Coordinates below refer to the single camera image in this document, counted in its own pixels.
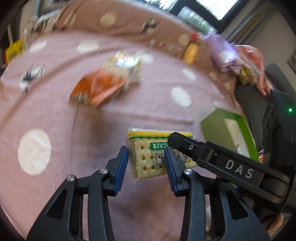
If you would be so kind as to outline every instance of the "green box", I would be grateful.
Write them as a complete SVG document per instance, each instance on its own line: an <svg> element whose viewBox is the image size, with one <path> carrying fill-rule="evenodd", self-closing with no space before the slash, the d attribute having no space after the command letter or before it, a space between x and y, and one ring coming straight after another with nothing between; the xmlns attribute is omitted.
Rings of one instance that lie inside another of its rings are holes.
<svg viewBox="0 0 296 241"><path fill-rule="evenodd" d="M207 141L259 162L252 133L243 116L218 108L200 124Z"/></svg>

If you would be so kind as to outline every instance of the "cracker package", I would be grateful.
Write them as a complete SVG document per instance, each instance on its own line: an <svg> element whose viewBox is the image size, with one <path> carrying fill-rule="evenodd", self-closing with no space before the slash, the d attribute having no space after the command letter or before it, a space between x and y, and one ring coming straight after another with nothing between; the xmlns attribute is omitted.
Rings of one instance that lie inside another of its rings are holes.
<svg viewBox="0 0 296 241"><path fill-rule="evenodd" d="M121 90L139 81L141 62L136 55L118 52L100 69L82 77L70 99L94 107L110 102Z"/></svg>
<svg viewBox="0 0 296 241"><path fill-rule="evenodd" d="M130 153L130 165L133 179L144 179L166 174L164 149L168 146L168 137L175 131L156 131L124 127L126 144ZM178 131L192 138L188 131ZM173 149L175 157L182 159L187 168L197 166L190 157Z"/></svg>

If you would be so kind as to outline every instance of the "white polka dot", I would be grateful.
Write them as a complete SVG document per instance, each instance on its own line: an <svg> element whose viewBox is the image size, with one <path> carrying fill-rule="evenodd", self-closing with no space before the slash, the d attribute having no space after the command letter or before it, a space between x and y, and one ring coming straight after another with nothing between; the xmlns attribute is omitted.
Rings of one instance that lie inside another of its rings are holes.
<svg viewBox="0 0 296 241"><path fill-rule="evenodd" d="M46 45L47 45L47 40L37 41L31 45L29 52L30 53L39 52L40 50L44 49Z"/></svg>
<svg viewBox="0 0 296 241"><path fill-rule="evenodd" d="M150 40L150 46L153 46L156 43L156 39L151 39Z"/></svg>
<svg viewBox="0 0 296 241"><path fill-rule="evenodd" d="M188 34L182 34L178 39L178 43L181 46L187 46L189 42L190 42L190 36Z"/></svg>
<svg viewBox="0 0 296 241"><path fill-rule="evenodd" d="M190 94L182 87L175 87L171 90L172 99L181 107L188 107L191 104Z"/></svg>
<svg viewBox="0 0 296 241"><path fill-rule="evenodd" d="M73 15L73 13L70 13L70 14L68 15L68 17L66 17L66 19L65 19L65 21L64 21L64 26L66 26L66 25L68 24L68 22L69 22L70 18L72 17L72 15Z"/></svg>
<svg viewBox="0 0 296 241"><path fill-rule="evenodd" d="M196 75L193 71L190 69L182 69L182 74L189 80L195 81L196 80Z"/></svg>
<svg viewBox="0 0 296 241"><path fill-rule="evenodd" d="M74 16L71 18L71 21L70 21L69 25L70 26L73 25L75 20L76 20L76 14L74 14Z"/></svg>
<svg viewBox="0 0 296 241"><path fill-rule="evenodd" d="M32 129L20 139L18 159L22 169L36 175L45 170L51 153L49 137L41 129Z"/></svg>
<svg viewBox="0 0 296 241"><path fill-rule="evenodd" d="M116 20L115 12L107 12L105 13L100 20L100 25L104 28L110 27Z"/></svg>
<svg viewBox="0 0 296 241"><path fill-rule="evenodd" d="M20 82L20 88L22 90L25 90L28 86L29 86L29 81L24 80L24 81Z"/></svg>
<svg viewBox="0 0 296 241"><path fill-rule="evenodd" d="M154 61L154 57L152 54L144 53L143 51L137 51L136 55L143 60L143 64L151 64Z"/></svg>
<svg viewBox="0 0 296 241"><path fill-rule="evenodd" d="M211 73L209 73L209 77L210 77L212 80L217 81L217 75L216 75L215 72L211 72Z"/></svg>
<svg viewBox="0 0 296 241"><path fill-rule="evenodd" d="M99 42L96 40L82 41L77 48L77 52L79 53L94 52L99 49L99 46L100 46Z"/></svg>
<svg viewBox="0 0 296 241"><path fill-rule="evenodd" d="M231 90L231 84L229 82L224 83L224 87L227 90Z"/></svg>

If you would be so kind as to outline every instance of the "yellow package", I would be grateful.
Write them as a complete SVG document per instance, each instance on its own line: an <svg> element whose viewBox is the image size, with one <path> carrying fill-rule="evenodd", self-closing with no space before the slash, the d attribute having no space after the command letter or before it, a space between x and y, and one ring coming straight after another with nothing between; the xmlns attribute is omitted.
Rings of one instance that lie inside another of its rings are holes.
<svg viewBox="0 0 296 241"><path fill-rule="evenodd" d="M126 143L130 153L133 179L144 179L166 174L164 149L168 146L168 137L175 131L157 131L129 128L125 126ZM178 131L192 138L189 131ZM197 166L187 155L173 149L175 157L182 159L187 168Z"/></svg>
<svg viewBox="0 0 296 241"><path fill-rule="evenodd" d="M16 56L22 52L22 40L11 43L9 48L5 50L5 63L8 65Z"/></svg>

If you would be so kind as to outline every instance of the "fabric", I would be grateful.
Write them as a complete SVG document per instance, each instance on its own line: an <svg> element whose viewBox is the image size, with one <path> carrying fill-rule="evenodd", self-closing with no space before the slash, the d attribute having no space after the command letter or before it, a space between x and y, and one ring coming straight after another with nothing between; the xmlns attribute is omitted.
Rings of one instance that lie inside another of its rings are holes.
<svg viewBox="0 0 296 241"><path fill-rule="evenodd" d="M119 37L151 47L166 54L182 57L194 29L170 13L144 3L118 0L76 0L62 11L57 31L84 30ZM209 75L223 94L235 102L236 77L221 73L213 64L203 36L193 66Z"/></svg>
<svg viewBox="0 0 296 241"><path fill-rule="evenodd" d="M81 45L88 46L84 53L78 51ZM70 102L69 95L79 79L118 49L148 56L149 61L141 66L141 82L102 108ZM26 94L20 80L32 66L43 66L43 75L29 82ZM171 96L176 87L181 93L178 100ZM200 121L214 110L213 102L243 114L241 107L196 67L142 45L81 31L52 33L34 42L8 66L0 88L0 203L24 237L68 175L91 175L116 157L125 145L124 124L190 130L196 140L205 141ZM24 141L31 143L26 154L40 160L40 165L27 163ZM195 170L215 177L200 167ZM173 195L167 176L135 183L128 168L121 192L109 198L116 240L179 240L184 200ZM86 226L83 230L86 238Z"/></svg>

